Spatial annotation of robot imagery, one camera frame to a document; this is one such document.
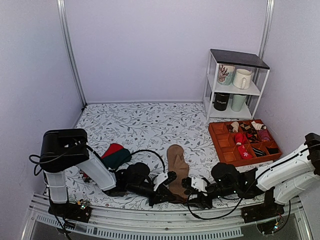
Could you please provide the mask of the tan ribbed sock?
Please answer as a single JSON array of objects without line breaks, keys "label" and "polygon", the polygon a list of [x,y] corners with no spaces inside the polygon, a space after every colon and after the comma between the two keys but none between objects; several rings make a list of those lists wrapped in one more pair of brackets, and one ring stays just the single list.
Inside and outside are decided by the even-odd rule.
[{"label": "tan ribbed sock", "polygon": [[168,185],[169,190],[176,196],[177,203],[185,203],[187,195],[184,193],[185,189],[182,186],[182,179],[189,176],[189,165],[184,158],[184,149],[178,145],[173,144],[167,149],[168,171],[175,172],[176,179]]}]

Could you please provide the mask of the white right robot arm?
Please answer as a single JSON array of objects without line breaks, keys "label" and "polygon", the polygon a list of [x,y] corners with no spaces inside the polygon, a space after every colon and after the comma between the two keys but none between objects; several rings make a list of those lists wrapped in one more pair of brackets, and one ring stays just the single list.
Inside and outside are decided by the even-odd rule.
[{"label": "white right robot arm", "polygon": [[272,198],[259,206],[262,218],[269,218],[289,200],[320,179],[320,136],[309,133],[295,151],[272,164],[239,172],[232,164],[219,162],[211,169],[214,183],[206,178],[186,177],[181,181],[190,207],[212,208],[213,199],[236,194],[240,199],[253,199],[271,191]]}]

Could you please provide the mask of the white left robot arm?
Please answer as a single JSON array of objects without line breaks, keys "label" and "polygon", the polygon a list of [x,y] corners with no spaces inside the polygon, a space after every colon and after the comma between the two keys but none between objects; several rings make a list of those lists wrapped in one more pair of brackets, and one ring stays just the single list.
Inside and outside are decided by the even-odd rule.
[{"label": "white left robot arm", "polygon": [[133,157],[128,149],[113,143],[100,156],[87,142],[87,132],[82,128],[49,130],[43,136],[39,166],[47,179],[50,200],[63,217],[75,211],[66,186],[65,171],[71,167],[78,167],[111,197],[132,192],[148,198],[150,206],[177,202],[178,196],[168,188],[177,178],[174,171],[164,170],[150,178],[150,168],[143,162],[122,169]]}]

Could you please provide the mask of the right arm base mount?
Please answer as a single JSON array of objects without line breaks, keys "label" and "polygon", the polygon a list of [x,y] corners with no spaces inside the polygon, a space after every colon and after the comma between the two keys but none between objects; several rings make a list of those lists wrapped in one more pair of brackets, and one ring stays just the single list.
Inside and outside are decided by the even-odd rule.
[{"label": "right arm base mount", "polygon": [[245,223],[251,223],[276,217],[284,212],[284,205],[276,203],[273,193],[267,191],[264,194],[263,203],[243,207],[241,209],[241,216]]}]

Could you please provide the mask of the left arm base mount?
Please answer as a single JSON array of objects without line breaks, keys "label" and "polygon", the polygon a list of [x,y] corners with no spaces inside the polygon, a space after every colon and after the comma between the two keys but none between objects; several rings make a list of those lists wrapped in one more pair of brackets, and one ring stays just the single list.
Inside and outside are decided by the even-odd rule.
[{"label": "left arm base mount", "polygon": [[92,208],[87,200],[80,199],[77,202],[54,203],[51,195],[49,195],[48,212],[64,220],[74,220],[78,222],[88,223],[91,217]]}]

